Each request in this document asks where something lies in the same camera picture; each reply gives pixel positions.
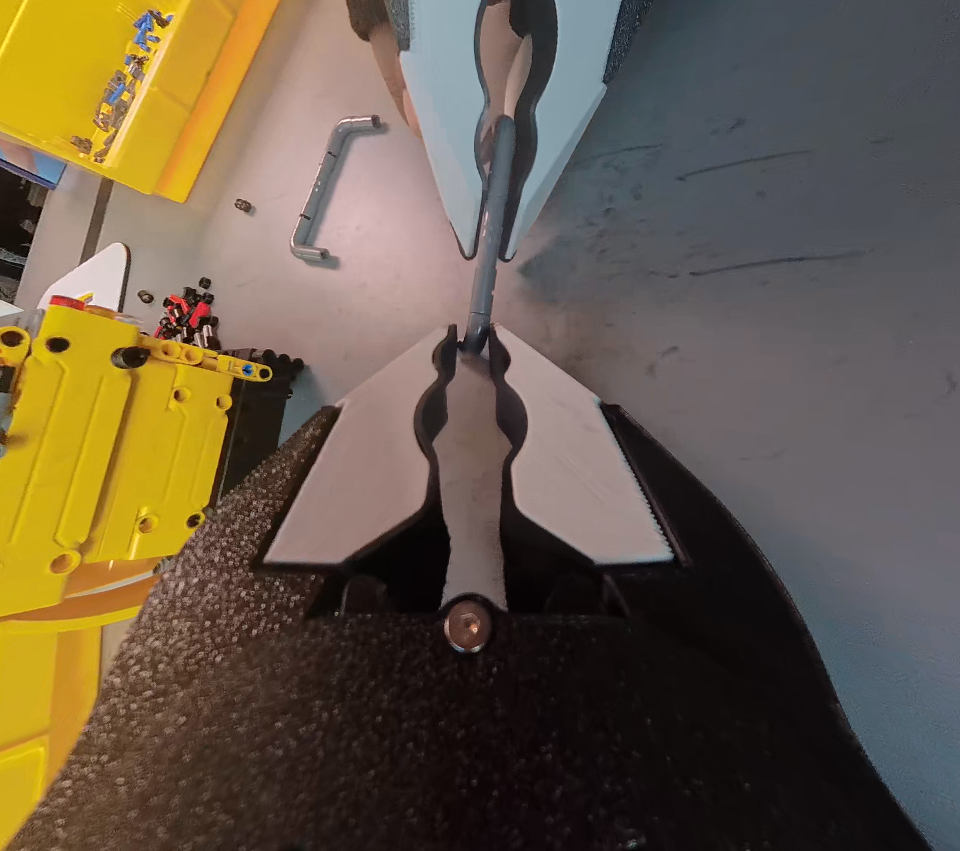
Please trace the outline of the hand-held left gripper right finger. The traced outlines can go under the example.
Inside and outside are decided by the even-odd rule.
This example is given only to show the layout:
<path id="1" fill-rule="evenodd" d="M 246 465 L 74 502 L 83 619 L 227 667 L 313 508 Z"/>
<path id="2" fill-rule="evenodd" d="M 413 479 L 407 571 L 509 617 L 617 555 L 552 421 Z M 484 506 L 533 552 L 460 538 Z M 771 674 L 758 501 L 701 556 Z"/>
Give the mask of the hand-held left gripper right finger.
<path id="1" fill-rule="evenodd" d="M 503 325 L 488 337 L 495 419 L 510 450 L 499 532 L 513 613 L 593 614 L 606 577 L 673 548 L 594 392 Z"/>

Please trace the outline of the yellow lego robot model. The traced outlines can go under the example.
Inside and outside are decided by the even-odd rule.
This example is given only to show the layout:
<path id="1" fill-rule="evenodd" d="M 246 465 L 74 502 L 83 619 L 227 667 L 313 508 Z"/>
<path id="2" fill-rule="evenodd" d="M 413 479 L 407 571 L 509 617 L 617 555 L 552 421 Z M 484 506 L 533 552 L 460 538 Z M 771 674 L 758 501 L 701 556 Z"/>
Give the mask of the yellow lego robot model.
<path id="1" fill-rule="evenodd" d="M 298 357 L 141 332 L 54 295 L 2 325 L 1 611 L 173 557 L 279 446 Z"/>

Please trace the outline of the pile of black red pins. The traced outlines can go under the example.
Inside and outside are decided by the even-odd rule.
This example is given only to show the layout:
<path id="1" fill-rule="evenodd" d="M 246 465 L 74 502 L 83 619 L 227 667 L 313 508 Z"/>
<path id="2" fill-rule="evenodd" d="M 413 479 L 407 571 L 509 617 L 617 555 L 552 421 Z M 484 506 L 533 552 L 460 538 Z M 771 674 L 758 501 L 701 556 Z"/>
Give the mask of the pile of black red pins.
<path id="1" fill-rule="evenodd" d="M 163 311 L 152 336 L 220 352 L 220 320 L 214 313 L 214 303 L 211 279 L 199 278 L 197 287 L 186 285 L 180 294 L 163 299 Z"/>

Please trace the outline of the heap of grey blue parts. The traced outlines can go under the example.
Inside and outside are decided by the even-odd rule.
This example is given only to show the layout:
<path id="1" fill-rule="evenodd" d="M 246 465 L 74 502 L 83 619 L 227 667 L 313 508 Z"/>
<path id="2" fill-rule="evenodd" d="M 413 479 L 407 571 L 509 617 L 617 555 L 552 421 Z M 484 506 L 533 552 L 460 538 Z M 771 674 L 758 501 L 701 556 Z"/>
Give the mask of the heap of grey blue parts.
<path id="1" fill-rule="evenodd" d="M 124 49 L 123 63 L 106 81 L 96 105 L 92 119 L 94 133 L 87 137 L 74 135 L 70 138 L 70 144 L 79 158 L 97 165 L 107 160 L 127 117 L 144 90 L 165 32 L 172 27 L 174 19 L 174 13 L 149 8 L 134 20 L 132 36 Z"/>

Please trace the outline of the person's right hand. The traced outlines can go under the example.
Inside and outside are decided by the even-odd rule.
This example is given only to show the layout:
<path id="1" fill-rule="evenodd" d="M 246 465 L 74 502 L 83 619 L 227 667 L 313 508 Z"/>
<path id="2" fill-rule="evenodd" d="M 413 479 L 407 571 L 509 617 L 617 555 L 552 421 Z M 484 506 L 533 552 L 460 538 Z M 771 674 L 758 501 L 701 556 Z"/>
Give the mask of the person's right hand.
<path id="1" fill-rule="evenodd" d="M 423 137 L 412 98 L 403 75 L 399 43 L 390 23 L 385 21 L 369 31 L 368 43 L 390 98 L 415 137 Z"/>

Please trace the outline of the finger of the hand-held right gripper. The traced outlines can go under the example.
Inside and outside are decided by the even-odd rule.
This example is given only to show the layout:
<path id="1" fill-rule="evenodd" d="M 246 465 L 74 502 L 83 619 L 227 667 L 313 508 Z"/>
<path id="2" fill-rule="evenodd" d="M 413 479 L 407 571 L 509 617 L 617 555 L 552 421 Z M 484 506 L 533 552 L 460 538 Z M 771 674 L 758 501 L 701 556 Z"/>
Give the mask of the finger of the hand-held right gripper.
<path id="1" fill-rule="evenodd" d="M 510 261 L 606 94 L 622 0 L 522 0 L 531 60 L 513 110 L 501 260 Z"/>
<path id="2" fill-rule="evenodd" d="M 462 257 L 475 255 L 484 177 L 476 157 L 488 96 L 477 63 L 485 0 L 407 0 L 409 46 L 400 54 L 438 196 Z"/>

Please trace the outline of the grey bent lego tube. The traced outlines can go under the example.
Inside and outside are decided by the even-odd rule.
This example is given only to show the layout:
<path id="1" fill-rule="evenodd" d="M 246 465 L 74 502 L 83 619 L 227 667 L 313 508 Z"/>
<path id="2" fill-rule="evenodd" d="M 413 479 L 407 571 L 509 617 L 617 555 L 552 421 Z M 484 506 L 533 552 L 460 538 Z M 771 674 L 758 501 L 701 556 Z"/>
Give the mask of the grey bent lego tube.
<path id="1" fill-rule="evenodd" d="M 469 314 L 462 339 L 462 351 L 480 356 L 487 344 L 492 323 L 498 255 L 503 236 L 511 173 L 516 148 L 512 117 L 502 115 L 495 126 L 488 170 L 470 295 Z"/>
<path id="2" fill-rule="evenodd" d="M 334 124 L 290 237 L 289 248 L 295 259 L 311 266 L 330 259 L 330 250 L 315 242 L 315 231 L 318 217 L 326 207 L 338 165 L 354 138 L 375 135 L 384 129 L 382 118 L 377 113 L 345 116 Z"/>

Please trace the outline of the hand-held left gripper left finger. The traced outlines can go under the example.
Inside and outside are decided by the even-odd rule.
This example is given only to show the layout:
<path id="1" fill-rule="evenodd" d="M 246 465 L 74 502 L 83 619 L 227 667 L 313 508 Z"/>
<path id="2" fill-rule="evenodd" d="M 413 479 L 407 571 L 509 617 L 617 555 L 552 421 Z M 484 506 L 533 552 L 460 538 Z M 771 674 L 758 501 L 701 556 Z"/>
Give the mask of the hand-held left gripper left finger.
<path id="1" fill-rule="evenodd" d="M 456 325 L 351 390 L 294 479 L 264 569 L 318 576 L 309 615 L 440 609 L 450 564 L 435 442 L 449 421 Z"/>

